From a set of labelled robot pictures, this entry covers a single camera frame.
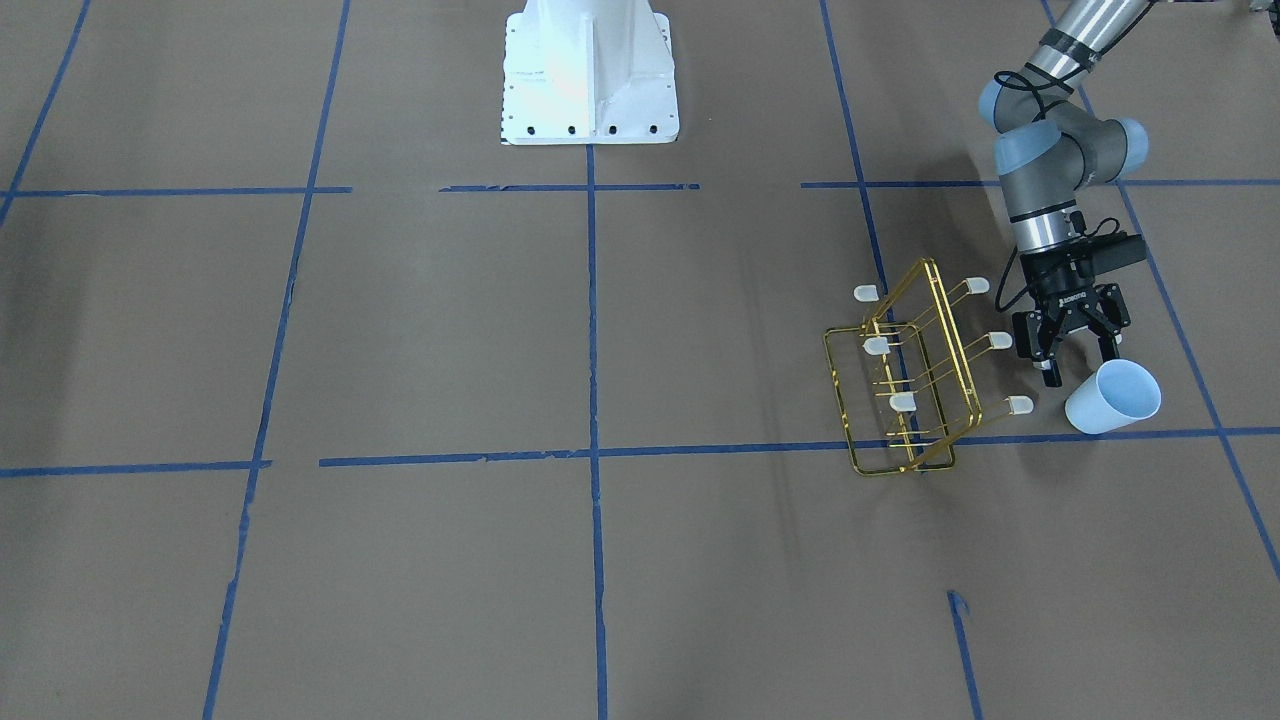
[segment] blue tape line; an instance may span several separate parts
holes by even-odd
[[[968,436],[956,441],[956,445],[1038,445],[1057,442],[1110,442],[1133,439],[1176,439],[1217,437],[1216,429],[1185,429],[1185,430],[1112,430],[1100,436],[1087,436],[1083,433],[1057,433],[1039,436]]]
[[[609,664],[604,629],[604,532],[600,518],[600,392],[599,370],[599,307],[596,305],[595,268],[595,146],[586,146],[586,268],[588,290],[588,363],[590,365],[590,434],[591,434],[591,553],[595,564],[595,707],[599,720],[609,717]]]
[[[250,514],[253,495],[257,492],[257,479],[266,447],[266,432],[271,423],[271,402],[275,398],[275,384],[280,374],[280,357],[284,355],[284,338],[289,327],[289,311],[293,306],[293,286],[298,278],[298,260],[302,256],[302,243],[306,240],[307,224],[311,217],[311,200],[315,196],[316,177],[320,173],[320,158],[324,152],[325,132],[329,127],[329,109],[333,105],[333,92],[338,85],[338,67],[342,63],[342,47],[347,36],[347,19],[351,15],[351,0],[343,0],[342,15],[338,19],[338,37],[334,41],[333,60],[329,64],[329,83],[325,87],[324,102],[320,108],[320,126],[316,129],[315,147],[311,151],[311,170],[307,173],[307,192],[302,196],[302,213],[298,217],[298,232],[293,238],[293,256],[289,260],[289,275],[284,284],[284,301],[280,306],[280,320],[275,329],[275,347],[271,351],[271,369],[266,375],[266,392],[262,396],[262,418],[259,423],[257,439],[253,442],[253,462],[248,482],[244,484],[244,503],[241,507],[239,537],[236,544],[236,570],[227,584],[227,597],[223,601],[221,623],[218,626],[218,644],[214,650],[214,664],[209,671],[209,689],[205,694],[204,720],[212,720],[218,701],[218,684],[221,680],[223,661],[227,656],[227,638],[230,633],[232,615],[236,610],[236,591],[239,587],[241,568],[244,562],[244,546],[248,539]]]
[[[36,117],[36,126],[31,128],[31,136],[27,137],[27,147],[22,151],[22,160],[18,161],[18,169],[13,173],[13,182],[9,183],[9,195],[4,199],[4,205],[0,205],[0,225],[4,225],[5,219],[9,217],[9,209],[13,208],[14,193],[22,186],[22,177],[27,174],[27,165],[31,164],[31,155],[36,151],[36,141],[40,140],[40,132],[45,128],[45,120],[49,119],[49,111],[54,106],[54,99],[58,96],[58,88],[63,85],[63,77],[67,76],[67,67],[72,63],[72,54],[76,51],[76,45],[79,44],[81,29],[84,28],[84,18],[88,15],[88,5],[91,0],[84,0],[81,4],[79,17],[76,18],[76,27],[72,29],[72,38],[67,42],[67,50],[63,53],[63,61],[58,65],[58,72],[54,74],[54,82],[49,86],[49,95],[45,96],[45,104],[40,108],[40,115]]]
[[[598,184],[595,186],[596,192],[620,192],[620,191],[681,191],[681,190],[701,190],[703,186],[696,182],[677,182],[677,183],[662,183],[662,184]]]
[[[256,465],[269,468],[270,460]],[[221,470],[248,470],[252,460],[227,462],[145,462],[138,465],[74,465],[59,468],[0,468],[0,478],[60,478],[77,475],[147,475],[163,473],[200,473]]]
[[[863,200],[863,218],[867,220],[867,234],[872,241],[872,256],[876,259],[876,274],[881,287],[888,292],[888,278],[884,274],[884,261],[881,258],[879,238],[876,234],[876,218],[872,217],[872,199],[867,192],[867,176],[863,173],[863,159],[858,151],[858,136],[854,132],[854,117],[849,110],[849,95],[845,92],[845,74],[840,69],[840,56],[836,54],[836,36],[831,29],[831,13],[827,0],[818,0],[822,8],[822,26],[827,33],[827,51],[831,54],[831,69],[836,74],[836,90],[840,92],[840,109],[845,115],[845,133],[849,135],[849,154],[854,160],[854,174],[858,177],[858,193]]]
[[[586,192],[585,184],[451,184],[440,192]]]
[[[876,442],[872,447],[879,447]],[[646,457],[662,455],[737,455],[750,452],[804,452],[813,450],[845,450],[844,441],[832,442],[769,442],[742,445],[655,445],[641,447],[608,447],[602,457]]]
[[[1048,0],[1041,0],[1041,6],[1044,8],[1044,17],[1048,18],[1048,24],[1057,27],[1057,18],[1053,17],[1053,9],[1048,6]]]
[[[1240,187],[1240,186],[1258,186],[1258,187],[1274,187],[1280,186],[1280,178],[1199,178],[1199,179],[1124,179],[1121,181],[1128,186],[1142,186],[1142,187]],[[856,190],[860,184],[865,184],[872,190],[882,188],[929,188],[929,187],[1000,187],[1000,181],[867,181],[865,183],[859,183],[858,181],[810,181],[800,183],[800,187],[805,190]]]
[[[1053,10],[1048,6],[1048,0],[1041,0],[1041,5],[1044,8],[1044,14],[1048,17],[1050,23],[1056,24],[1057,20],[1053,18]],[[1089,101],[1089,96],[1083,87],[1080,88],[1080,102],[1091,115],[1096,115],[1093,111],[1093,102]],[[1129,220],[1133,222],[1134,231],[1139,234],[1146,234],[1142,231],[1142,222],[1138,219],[1138,211],[1134,209],[1133,200],[1129,197],[1129,191],[1125,187],[1126,184],[1130,184],[1129,181],[1116,181],[1114,184],[1116,190],[1120,191],[1120,199],[1124,201],[1125,210],[1129,213]],[[1149,249],[1147,252],[1147,265],[1151,268],[1151,274],[1156,281],[1156,288],[1160,291],[1160,297],[1165,304],[1165,310],[1169,313],[1169,319],[1174,324],[1174,332],[1178,334],[1178,342],[1183,346],[1183,352],[1187,355],[1187,363],[1192,368],[1192,375],[1196,378],[1196,386],[1199,388],[1201,397],[1204,400],[1204,407],[1208,410],[1219,442],[1222,445],[1222,452],[1226,455],[1226,461],[1231,466],[1231,474],[1235,477],[1235,484],[1240,488],[1240,496],[1244,498],[1244,505],[1249,511],[1249,518],[1253,520],[1253,528],[1257,530],[1258,539],[1262,541],[1262,548],[1267,555],[1267,560],[1271,562],[1271,571],[1275,574],[1276,579],[1280,580],[1280,555],[1277,555],[1275,543],[1271,541],[1271,533],[1267,530],[1266,523],[1262,520],[1258,505],[1253,500],[1253,491],[1249,488],[1249,482],[1245,479],[1244,471],[1240,469],[1240,462],[1235,457],[1235,448],[1231,447],[1229,437],[1230,433],[1228,433],[1222,427],[1222,420],[1217,414],[1217,406],[1213,404],[1213,397],[1208,392],[1208,386],[1204,382],[1204,375],[1201,372],[1199,363],[1196,360],[1196,354],[1192,352],[1192,345],[1187,338],[1187,332],[1183,329],[1181,320],[1178,318],[1178,310],[1174,309],[1174,301],[1169,295],[1169,288],[1165,286],[1165,278],[1160,273],[1160,265],[1156,263],[1156,256]]]
[[[960,615],[961,610],[964,610],[965,615],[970,615],[969,603],[955,591],[947,591],[947,602],[951,605],[951,625],[956,632],[956,644],[960,646],[960,664],[964,666],[965,687],[969,688],[969,706],[973,708],[973,720],[982,720],[982,700],[978,697],[978,679],[973,674],[973,659],[969,656],[969,638],[965,637],[964,618]]]
[[[1280,428],[1222,428],[1222,432],[1230,437],[1251,437],[1251,436],[1280,436]]]
[[[690,183],[639,183],[639,184],[451,184],[440,192],[645,192],[701,190],[696,182]]]
[[[141,187],[122,190],[20,190],[14,197],[189,197],[206,195],[348,195],[351,186],[306,187]]]
[[[1280,427],[1258,428],[1224,428],[1221,433],[1228,436],[1276,436]],[[1179,439],[1179,438],[1212,438],[1219,437],[1220,430],[1215,428],[1188,428],[1175,430],[1116,430],[1101,436],[1087,436],[1082,433],[1046,433],[1025,436],[968,436],[960,438],[956,445],[968,446],[995,446],[995,445],[1039,445],[1039,443],[1068,443],[1068,442],[1114,442],[1114,441],[1148,441],[1148,439]],[[854,447],[859,450],[872,450],[886,447],[886,441],[856,441]],[[600,447],[596,450],[599,457],[657,457],[668,455],[740,455],[756,452],[819,452],[845,450],[844,441],[817,441],[817,442],[760,442],[737,445],[650,445],[631,447]],[[590,457],[591,448],[580,450],[521,450],[512,452],[452,452],[438,455],[376,455],[355,457],[325,457],[320,460],[321,468],[366,468],[378,465],[445,465],[454,462],[503,462],[524,460],[575,460]]]
[[[571,460],[590,456],[589,450],[526,450],[516,452],[451,452],[443,455],[383,455],[325,457],[321,468],[369,468],[376,465],[449,465],[454,462],[512,462],[518,460]]]
[[[1280,186],[1280,178],[1222,178],[1222,179],[1130,179],[1120,181],[1135,187],[1239,187],[1239,186]]]

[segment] wire cup rack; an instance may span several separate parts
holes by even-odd
[[[1004,398],[998,414],[983,414],[970,364],[1007,350],[1014,341],[1009,333],[988,332],[965,342],[954,310],[966,297],[989,290],[991,283],[979,277],[947,288],[937,263],[922,258],[884,299],[874,284],[859,286],[854,297],[874,302],[861,324],[823,334],[849,459],[860,475],[946,470],[955,466],[956,441],[983,424],[1034,410],[1032,398],[1015,395]],[[863,428],[855,432],[850,423],[849,388],[841,383],[836,360],[837,345],[850,340],[859,346],[861,386],[872,405],[858,419],[870,419],[878,439],[856,439]],[[873,454],[883,454],[883,462],[872,461]]]

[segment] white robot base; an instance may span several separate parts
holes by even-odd
[[[637,145],[680,135],[671,22],[648,0],[529,0],[507,19],[502,142]]]

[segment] white plastic cup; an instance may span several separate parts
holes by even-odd
[[[1160,410],[1160,384],[1132,360],[1107,360],[1066,398],[1066,419],[1096,436],[1146,420]]]

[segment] white rack peg tip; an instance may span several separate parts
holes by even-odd
[[[1011,395],[1005,400],[1009,402],[1010,415],[1030,415],[1036,410],[1036,402],[1025,395]]]
[[[854,288],[854,300],[859,302],[876,302],[879,300],[879,290],[873,284],[860,284]]]
[[[986,295],[991,291],[991,282],[987,278],[965,278],[964,283],[969,287],[969,295]]]
[[[915,393],[895,392],[888,396],[888,406],[899,413],[915,413]]]
[[[863,350],[868,355],[888,355],[887,337],[869,337],[863,342]]]
[[[987,333],[987,337],[991,338],[992,350],[1009,350],[1014,346],[1014,336],[1009,333],[993,332]]]

